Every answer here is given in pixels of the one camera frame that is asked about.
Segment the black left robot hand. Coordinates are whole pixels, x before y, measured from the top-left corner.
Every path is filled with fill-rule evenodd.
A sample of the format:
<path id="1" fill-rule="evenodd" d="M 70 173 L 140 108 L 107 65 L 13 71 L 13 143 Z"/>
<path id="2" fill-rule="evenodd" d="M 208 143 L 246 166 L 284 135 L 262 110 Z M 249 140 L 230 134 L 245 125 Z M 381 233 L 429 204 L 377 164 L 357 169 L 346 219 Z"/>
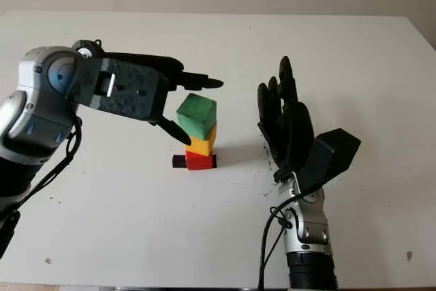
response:
<path id="1" fill-rule="evenodd" d="M 110 61 L 115 74 L 110 112 L 158 125 L 186 145 L 191 144 L 188 134 L 163 116 L 168 93 L 178 86 L 191 91 L 223 86 L 205 74 L 184 72 L 183 64 L 172 57 L 105 52 L 103 58 Z"/>

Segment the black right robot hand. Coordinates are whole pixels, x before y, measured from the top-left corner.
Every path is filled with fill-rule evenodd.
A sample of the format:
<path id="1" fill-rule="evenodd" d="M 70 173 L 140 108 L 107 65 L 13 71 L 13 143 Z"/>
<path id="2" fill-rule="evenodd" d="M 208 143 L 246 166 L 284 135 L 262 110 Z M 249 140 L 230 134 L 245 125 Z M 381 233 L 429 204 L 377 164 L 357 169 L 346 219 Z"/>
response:
<path id="1" fill-rule="evenodd" d="M 278 167 L 274 180 L 280 183 L 305 165 L 314 141 L 309 110 L 298 100 L 289 57 L 280 60 L 278 77 L 259 84 L 258 111 L 258 127 Z"/>

